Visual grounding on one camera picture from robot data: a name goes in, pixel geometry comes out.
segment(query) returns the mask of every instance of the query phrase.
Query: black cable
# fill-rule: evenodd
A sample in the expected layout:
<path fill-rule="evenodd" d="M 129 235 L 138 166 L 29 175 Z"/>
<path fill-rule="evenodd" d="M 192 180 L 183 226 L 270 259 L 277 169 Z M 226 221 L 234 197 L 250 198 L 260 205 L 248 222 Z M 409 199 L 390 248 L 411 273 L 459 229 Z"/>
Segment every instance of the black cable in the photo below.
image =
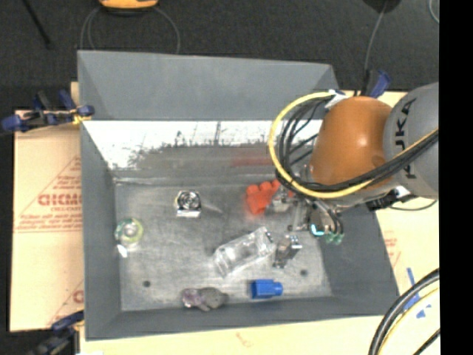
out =
<path fill-rule="evenodd" d="M 434 200 L 431 203 L 428 203 L 427 205 L 421 206 L 419 208 L 411 208 L 411 209 L 409 209 L 409 208 L 396 208 L 395 206 L 390 206 L 390 208 L 393 209 L 393 210 L 399 210 L 399 211 L 403 211 L 403 212 L 419 212 L 420 210 L 425 210 L 425 209 L 428 209 L 428 208 L 434 206 L 437 202 L 438 202 L 438 200 Z"/>
<path fill-rule="evenodd" d="M 323 100 L 316 101 L 317 105 L 313 109 L 316 109 L 318 106 L 320 106 L 322 102 Z M 425 151 L 427 151 L 431 146 L 433 146 L 438 141 L 438 130 L 437 130 L 433 132 L 429 137 L 425 138 L 422 142 L 418 143 L 416 146 L 414 146 L 407 152 L 403 153 L 402 155 L 399 155 L 398 157 L 393 158 L 392 160 L 386 162 L 382 166 L 379 166 L 371 171 L 368 171 L 365 174 L 359 175 L 358 177 L 354 177 L 350 180 L 346 180 L 341 183 L 327 186 L 320 183 L 305 182 L 300 177 L 297 177 L 294 175 L 292 167 L 291 167 L 296 161 L 301 160 L 303 156 L 299 157 L 297 160 L 292 161 L 292 162 L 290 161 L 289 157 L 290 157 L 290 154 L 293 153 L 291 145 L 295 137 L 295 133 L 300 132 L 299 129 L 302 129 L 302 126 L 301 126 L 301 128 L 296 130 L 296 127 L 299 124 L 302 117 L 305 114 L 307 114 L 307 112 L 311 109 L 311 104 L 314 104 L 314 101 L 311 101 L 309 104 L 301 105 L 299 108 L 296 109 L 296 111 L 289 118 L 289 120 L 287 120 L 287 123 L 283 127 L 282 134 L 280 135 L 280 138 L 279 138 L 278 158 L 281 161 L 282 167 L 286 170 L 286 172 L 290 175 L 292 179 L 294 179 L 301 186 L 307 189 L 311 189 L 313 191 L 317 191 L 317 192 L 338 191 L 338 190 L 346 189 L 346 188 L 349 188 L 350 186 L 364 183 L 367 181 L 369 181 L 370 183 L 366 185 L 365 188 L 370 185 L 380 183 L 381 181 L 386 180 L 387 178 L 393 176 L 396 172 L 403 169 L 407 164 L 410 164 L 411 162 L 413 162 L 415 159 L 421 156 Z"/>
<path fill-rule="evenodd" d="M 384 315 L 378 328 L 376 329 L 375 335 L 372 338 L 368 355 L 378 355 L 379 349 L 384 341 L 385 336 L 389 332 L 391 325 L 398 318 L 398 315 L 403 311 L 405 305 L 422 289 L 431 285 L 432 283 L 440 280 L 440 269 L 437 268 L 434 271 L 427 274 L 406 292 L 404 292 Z"/>
<path fill-rule="evenodd" d="M 48 50 L 51 50 L 54 48 L 54 45 L 51 41 L 51 38 L 47 35 L 46 30 L 44 30 L 42 23 L 39 21 L 38 16 L 36 15 L 36 12 L 34 11 L 33 7 L 31 6 L 30 2 L 28 0 L 21 0 L 23 2 L 23 5 L 27 8 L 28 13 L 30 14 L 31 19 L 35 23 L 36 28 L 38 29 L 39 33 L 41 34 L 41 37 L 43 38 L 44 44 Z"/>
<path fill-rule="evenodd" d="M 425 341 L 425 343 L 424 343 L 421 347 L 419 347 L 416 352 L 414 352 L 413 355 L 420 355 L 420 354 L 422 354 L 423 351 L 426 350 L 433 342 L 435 342 L 435 340 L 436 340 L 439 336 L 440 336 L 440 328 L 439 328 L 436 332 L 434 332 L 434 333 L 431 335 L 431 337 L 428 338 L 428 340 Z"/>

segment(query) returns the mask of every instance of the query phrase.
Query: metal object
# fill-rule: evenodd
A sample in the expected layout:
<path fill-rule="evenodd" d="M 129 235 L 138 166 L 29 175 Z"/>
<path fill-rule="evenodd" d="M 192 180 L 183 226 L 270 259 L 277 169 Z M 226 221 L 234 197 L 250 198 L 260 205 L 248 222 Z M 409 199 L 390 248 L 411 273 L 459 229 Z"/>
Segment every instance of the metal object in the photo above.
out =
<path fill-rule="evenodd" d="M 310 214 L 310 204 L 304 198 L 299 198 L 295 200 L 293 204 L 296 206 L 296 209 L 293 213 L 293 223 L 287 227 L 289 231 L 304 231 L 308 230 L 308 217 Z"/>
<path fill-rule="evenodd" d="M 143 225 L 136 218 L 126 218 L 117 224 L 114 236 L 122 257 L 128 257 L 129 249 L 140 242 L 143 233 Z"/>
<path fill-rule="evenodd" d="M 199 218 L 202 212 L 200 195 L 197 191 L 179 191 L 176 197 L 177 216 Z"/>
<path fill-rule="evenodd" d="M 314 209 L 310 213 L 309 231 L 314 237 L 321 237 L 335 231 L 332 217 L 323 209 Z"/>
<path fill-rule="evenodd" d="M 217 309 L 228 301 L 228 295 L 216 288 L 186 288 L 182 292 L 182 300 L 186 308 L 199 308 L 202 311 Z"/>
<path fill-rule="evenodd" d="M 271 199 L 271 203 L 266 207 L 266 214 L 284 213 L 293 206 L 294 197 L 291 197 L 289 190 L 284 186 L 279 186 Z"/>
<path fill-rule="evenodd" d="M 302 249 L 302 245 L 299 243 L 298 237 L 296 235 L 286 235 L 277 244 L 273 267 L 284 268 L 300 249 Z"/>

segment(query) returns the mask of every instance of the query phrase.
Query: transparent plastic container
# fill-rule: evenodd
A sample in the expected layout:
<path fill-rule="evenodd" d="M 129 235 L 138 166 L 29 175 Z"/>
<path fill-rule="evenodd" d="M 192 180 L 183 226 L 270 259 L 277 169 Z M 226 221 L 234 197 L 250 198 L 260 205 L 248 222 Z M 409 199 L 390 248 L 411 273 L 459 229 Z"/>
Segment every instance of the transparent plastic container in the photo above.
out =
<path fill-rule="evenodd" d="M 250 234 L 219 246 L 214 252 L 214 262 L 220 274 L 225 277 L 238 268 L 267 257 L 274 250 L 271 233 L 265 227 L 260 227 Z"/>

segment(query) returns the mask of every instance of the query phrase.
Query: cardboard sheet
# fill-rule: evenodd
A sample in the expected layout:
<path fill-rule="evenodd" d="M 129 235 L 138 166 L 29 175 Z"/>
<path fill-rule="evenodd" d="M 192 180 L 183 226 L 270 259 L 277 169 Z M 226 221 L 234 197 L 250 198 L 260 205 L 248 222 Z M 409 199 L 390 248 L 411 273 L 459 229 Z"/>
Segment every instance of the cardboard sheet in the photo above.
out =
<path fill-rule="evenodd" d="M 381 97 L 395 104 L 402 92 Z M 10 329 L 48 328 L 84 306 L 81 160 L 78 127 L 19 134 L 14 159 Z M 415 208 L 417 199 L 403 204 Z M 419 212 L 385 209 L 378 219 L 400 292 L 439 265 L 439 203 Z M 415 349 L 440 325 L 438 299 L 392 339 Z M 380 317 L 339 319 L 114 341 L 81 340 L 84 354 L 365 354 Z M 408 330 L 412 341 L 406 341 Z M 426 355 L 440 353 L 440 340 Z"/>

